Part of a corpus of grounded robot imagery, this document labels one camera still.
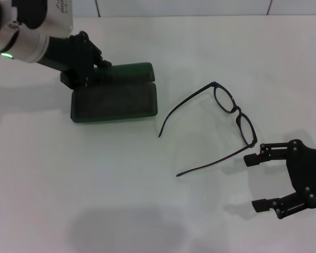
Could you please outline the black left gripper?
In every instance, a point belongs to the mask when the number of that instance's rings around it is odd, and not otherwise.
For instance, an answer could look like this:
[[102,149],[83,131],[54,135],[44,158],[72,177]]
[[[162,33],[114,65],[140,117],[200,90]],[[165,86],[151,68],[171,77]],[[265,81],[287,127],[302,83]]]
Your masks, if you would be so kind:
[[83,31],[67,38],[50,37],[47,49],[38,64],[61,71],[60,81],[69,89],[87,86],[94,65],[112,66],[111,62],[103,59],[102,51]]

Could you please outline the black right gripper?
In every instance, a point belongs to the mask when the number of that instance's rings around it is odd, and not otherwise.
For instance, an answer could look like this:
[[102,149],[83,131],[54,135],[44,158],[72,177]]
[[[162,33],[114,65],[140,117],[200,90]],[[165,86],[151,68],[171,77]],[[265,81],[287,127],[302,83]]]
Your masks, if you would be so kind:
[[259,154],[244,156],[247,167],[272,160],[287,160],[287,169],[296,193],[282,198],[252,201],[255,212],[273,209],[278,219],[283,219],[308,208],[316,208],[316,149],[301,140],[283,143],[264,143]]

